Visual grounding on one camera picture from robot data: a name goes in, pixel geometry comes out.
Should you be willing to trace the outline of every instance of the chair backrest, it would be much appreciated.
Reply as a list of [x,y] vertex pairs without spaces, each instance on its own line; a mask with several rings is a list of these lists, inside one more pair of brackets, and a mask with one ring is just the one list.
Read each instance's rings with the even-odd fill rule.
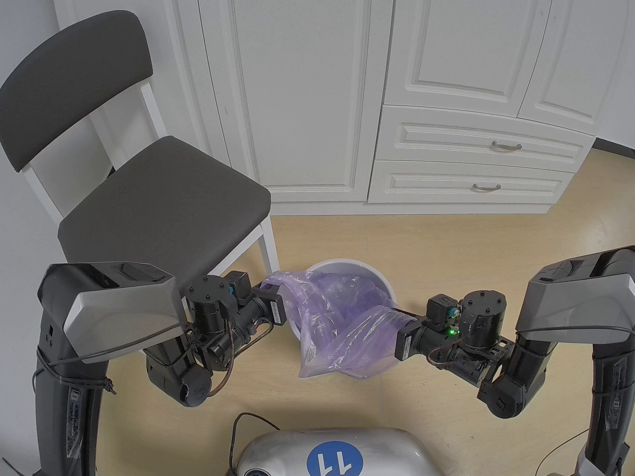
[[0,88],[0,143],[20,171],[60,134],[152,75],[141,23],[129,11],[79,21],[29,54]]

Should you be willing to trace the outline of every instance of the white chair frame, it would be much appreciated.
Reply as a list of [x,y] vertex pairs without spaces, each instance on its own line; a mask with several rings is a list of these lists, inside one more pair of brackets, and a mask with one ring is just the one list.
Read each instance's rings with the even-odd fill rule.
[[[155,138],[159,139],[163,136],[168,135],[168,131],[165,128],[165,124],[163,123],[163,118],[161,118],[161,114],[159,113],[159,107],[157,105],[156,99],[154,98],[154,94],[152,93],[152,88],[150,86],[150,82],[145,79],[144,81],[137,84],[139,90],[141,91],[141,96],[144,100],[144,105],[147,110],[147,114],[149,116],[150,122],[154,127]],[[106,148],[106,153],[109,157],[112,157],[116,153],[113,149],[108,149],[108,143],[102,140],[102,144]],[[63,220],[62,213],[59,211],[49,194],[46,192],[46,189],[42,185],[42,182],[37,177],[36,171],[33,169],[30,163],[28,163],[22,170],[20,171],[24,174],[24,177],[27,179],[28,184],[31,186],[33,191],[36,193],[38,200],[42,203],[48,214],[51,216],[53,221],[59,225]],[[232,250],[218,265],[214,266],[214,268],[209,272],[211,275],[221,275],[225,272],[236,259],[242,256],[251,245],[258,242],[260,246],[260,253],[262,254],[262,260],[265,264],[265,271],[267,274],[272,272],[276,272],[280,269],[280,265],[278,263],[277,251],[275,249],[275,240],[274,233],[271,227],[271,218],[269,215],[263,220],[258,226],[255,227],[250,234],[248,234],[242,242],[240,242],[234,250]]]

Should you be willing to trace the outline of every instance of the baseboard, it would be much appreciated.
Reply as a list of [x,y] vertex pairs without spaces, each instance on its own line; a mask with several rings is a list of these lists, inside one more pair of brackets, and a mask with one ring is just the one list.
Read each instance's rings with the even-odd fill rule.
[[273,202],[272,215],[430,215],[434,213],[546,213],[550,204],[376,203],[366,201]]
[[612,141],[607,141],[606,139],[596,138],[592,148],[610,152],[615,155],[622,155],[630,159],[635,159],[635,150],[629,147],[625,147],[624,145],[613,143]]

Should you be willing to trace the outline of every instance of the purple plastic bag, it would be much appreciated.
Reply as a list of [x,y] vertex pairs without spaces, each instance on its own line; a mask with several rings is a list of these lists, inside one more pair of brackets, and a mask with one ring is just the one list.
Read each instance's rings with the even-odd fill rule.
[[338,371],[366,379],[394,367],[397,332],[415,319],[363,277],[276,272],[287,318],[300,329],[300,377]]

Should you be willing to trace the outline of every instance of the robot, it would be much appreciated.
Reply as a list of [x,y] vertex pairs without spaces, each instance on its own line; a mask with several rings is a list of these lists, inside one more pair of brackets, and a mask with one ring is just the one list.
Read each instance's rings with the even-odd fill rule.
[[[545,382],[558,342],[593,344],[591,428],[574,476],[615,476],[635,398],[635,246],[545,266],[528,284],[516,340],[500,336],[506,300],[474,291],[431,298],[426,316],[403,328],[395,357],[428,362],[478,387],[497,417],[520,414]],[[241,272],[207,275],[186,290],[187,321],[175,279],[130,263],[52,265],[38,290],[43,306],[34,374],[42,469],[36,476],[93,476],[99,408],[108,361],[142,349],[151,382],[196,407],[227,381],[234,359],[281,326],[275,286],[251,287]],[[225,372],[211,389],[213,372]],[[393,429],[274,432],[243,453],[238,476],[443,476],[413,436]]]

